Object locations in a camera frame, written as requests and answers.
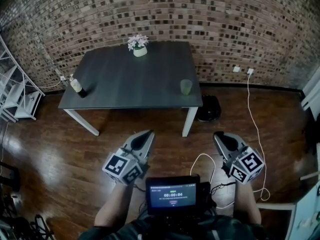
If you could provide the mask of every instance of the wooden floor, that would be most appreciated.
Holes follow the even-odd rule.
[[[46,96],[40,103],[37,121],[9,123],[4,138],[4,161],[19,168],[21,190],[18,208],[27,217],[39,213],[46,219],[58,240],[76,239],[93,225],[99,208],[107,200],[114,182],[102,166],[109,152],[115,151],[133,133],[152,129],[156,139],[151,153],[148,176],[182,176],[200,153],[212,155],[216,171],[212,186],[230,181],[220,169],[222,159],[213,143],[215,131],[240,135],[260,153],[256,128],[247,108],[245,88],[203,88],[204,94],[216,95],[222,114],[217,121],[195,121],[189,136],[182,136],[187,115],[184,109],[83,110],[79,113],[95,128],[94,136],[73,120],[58,104],[61,95]],[[300,95],[294,92],[252,89],[250,107],[260,129],[267,164],[265,186],[271,192],[268,202],[297,201],[312,182],[299,177],[317,170],[317,158],[305,154],[304,128],[307,115],[300,106]],[[5,124],[2,124],[3,135]],[[213,170],[207,157],[199,159],[193,169],[208,181]],[[254,189],[263,184],[263,173],[253,182]],[[137,184],[144,188],[142,181]],[[224,206],[234,199],[234,186],[216,192],[213,199]],[[144,194],[133,192],[128,221],[133,220]],[[232,207],[219,210],[231,214]],[[288,214],[262,213],[262,223],[277,239],[286,232]]]

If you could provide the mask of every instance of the power outlet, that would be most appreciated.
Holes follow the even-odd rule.
[[[239,72],[240,71],[240,67],[239,66],[235,66],[233,68],[233,71],[232,72]]]
[[[247,74],[248,75],[252,75],[254,73],[254,69],[253,68],[249,68]]]

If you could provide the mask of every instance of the tabletop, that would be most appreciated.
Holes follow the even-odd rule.
[[[180,108],[203,105],[188,42],[151,42],[135,57],[127,45],[88,51],[73,77],[87,92],[81,98],[69,85],[59,109]],[[192,81],[189,95],[180,82]]]

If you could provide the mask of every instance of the glass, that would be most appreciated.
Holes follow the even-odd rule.
[[[192,82],[189,79],[183,79],[180,82],[180,89],[182,94],[189,95],[192,88]]]

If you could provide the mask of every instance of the potted plant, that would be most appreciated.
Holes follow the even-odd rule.
[[[131,36],[128,40],[129,51],[133,50],[133,55],[136,57],[146,55],[148,52],[146,48],[148,42],[148,37],[146,35],[137,34]]]

